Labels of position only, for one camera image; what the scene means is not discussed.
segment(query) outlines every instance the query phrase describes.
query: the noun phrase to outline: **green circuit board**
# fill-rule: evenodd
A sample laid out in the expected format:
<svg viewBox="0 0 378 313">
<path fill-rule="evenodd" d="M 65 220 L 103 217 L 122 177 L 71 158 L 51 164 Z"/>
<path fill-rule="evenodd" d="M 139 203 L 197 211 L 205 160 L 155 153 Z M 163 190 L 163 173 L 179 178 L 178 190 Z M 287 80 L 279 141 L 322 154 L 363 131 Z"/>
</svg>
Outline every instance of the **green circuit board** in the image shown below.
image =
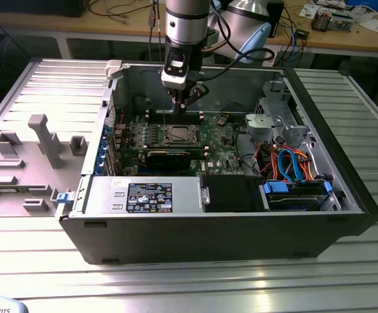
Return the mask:
<svg viewBox="0 0 378 313">
<path fill-rule="evenodd" d="M 199 125 L 171 125 L 149 124 L 142 117 L 136 116 L 127 122 L 122 138 L 116 139 L 119 143 L 116 157 L 121 163 L 120 174 L 150 175 L 145 165 L 145 158 L 150 151 L 190 153 L 189 170 L 177 173 L 164 171 L 164 175 L 242 174 L 234 147 L 234 127 L 238 124 L 225 123 L 218 126 L 219 119 L 220 115 L 204 115 Z"/>
</svg>

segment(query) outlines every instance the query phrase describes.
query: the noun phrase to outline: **table leg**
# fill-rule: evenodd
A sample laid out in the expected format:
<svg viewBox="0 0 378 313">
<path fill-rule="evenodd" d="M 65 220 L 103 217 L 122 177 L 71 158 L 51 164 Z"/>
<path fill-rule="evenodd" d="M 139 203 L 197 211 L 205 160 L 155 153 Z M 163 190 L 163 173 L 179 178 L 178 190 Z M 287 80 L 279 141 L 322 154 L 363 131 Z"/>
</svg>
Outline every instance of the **table leg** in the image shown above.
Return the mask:
<svg viewBox="0 0 378 313">
<path fill-rule="evenodd" d="M 62 59 L 73 59 L 66 37 L 56 37 Z"/>
</svg>

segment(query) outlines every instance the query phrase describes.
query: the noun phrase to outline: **sticker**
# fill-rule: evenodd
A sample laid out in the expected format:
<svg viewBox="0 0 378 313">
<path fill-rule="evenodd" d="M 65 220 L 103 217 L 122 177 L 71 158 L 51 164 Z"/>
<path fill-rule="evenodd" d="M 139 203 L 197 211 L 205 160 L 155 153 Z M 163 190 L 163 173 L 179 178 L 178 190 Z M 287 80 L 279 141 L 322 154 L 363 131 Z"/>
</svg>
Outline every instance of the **sticker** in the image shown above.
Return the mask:
<svg viewBox="0 0 378 313">
<path fill-rule="evenodd" d="M 125 178 L 114 178 L 112 179 L 111 187 L 127 187 L 128 184 L 130 183 L 129 179 Z"/>
<path fill-rule="evenodd" d="M 171 213 L 173 200 L 171 184 L 128 184 L 126 210 L 129 213 Z"/>
</svg>

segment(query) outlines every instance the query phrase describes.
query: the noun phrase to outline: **motherboard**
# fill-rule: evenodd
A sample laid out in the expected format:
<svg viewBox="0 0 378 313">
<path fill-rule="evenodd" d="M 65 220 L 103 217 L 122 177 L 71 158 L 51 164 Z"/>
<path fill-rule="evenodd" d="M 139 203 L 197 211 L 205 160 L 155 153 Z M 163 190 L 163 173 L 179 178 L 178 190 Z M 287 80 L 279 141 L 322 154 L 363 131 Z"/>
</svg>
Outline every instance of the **motherboard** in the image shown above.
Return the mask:
<svg viewBox="0 0 378 313">
<path fill-rule="evenodd" d="M 242 174 L 235 150 L 239 123 L 239 118 L 225 114 L 134 116 L 115 125 L 116 174 Z"/>
</svg>

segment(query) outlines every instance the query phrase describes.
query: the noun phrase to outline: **warning label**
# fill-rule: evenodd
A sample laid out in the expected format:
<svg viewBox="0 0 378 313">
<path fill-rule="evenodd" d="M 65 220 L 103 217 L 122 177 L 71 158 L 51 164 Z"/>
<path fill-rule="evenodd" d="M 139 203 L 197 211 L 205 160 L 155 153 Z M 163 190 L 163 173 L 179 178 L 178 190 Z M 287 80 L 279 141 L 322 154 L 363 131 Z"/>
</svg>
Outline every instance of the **warning label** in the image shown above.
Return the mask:
<svg viewBox="0 0 378 313">
<path fill-rule="evenodd" d="M 171 213 L 171 184 L 129 184 L 126 210 L 129 213 Z"/>
</svg>

